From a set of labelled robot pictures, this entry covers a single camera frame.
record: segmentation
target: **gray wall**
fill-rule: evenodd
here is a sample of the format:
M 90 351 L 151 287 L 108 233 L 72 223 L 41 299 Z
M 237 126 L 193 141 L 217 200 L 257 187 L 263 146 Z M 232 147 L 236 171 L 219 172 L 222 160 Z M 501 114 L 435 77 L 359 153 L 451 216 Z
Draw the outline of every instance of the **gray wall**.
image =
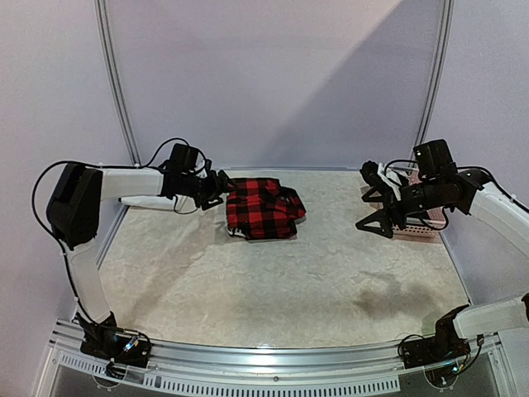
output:
M 489 168 L 529 203 L 529 2 L 455 2 L 446 63 L 428 139 L 445 138 L 460 165 Z M 529 291 L 529 260 L 481 222 L 450 216 L 444 237 L 473 303 Z M 502 340 L 529 390 L 529 332 Z
M 217 166 L 408 157 L 440 0 L 113 0 L 117 63 L 142 159 L 187 137 Z
M 0 395 L 27 397 L 55 320 L 74 308 L 59 248 L 31 214 L 33 183 L 55 160 L 130 160 L 93 1 L 1 2 L 0 32 Z M 100 237 L 116 213 L 103 206 Z

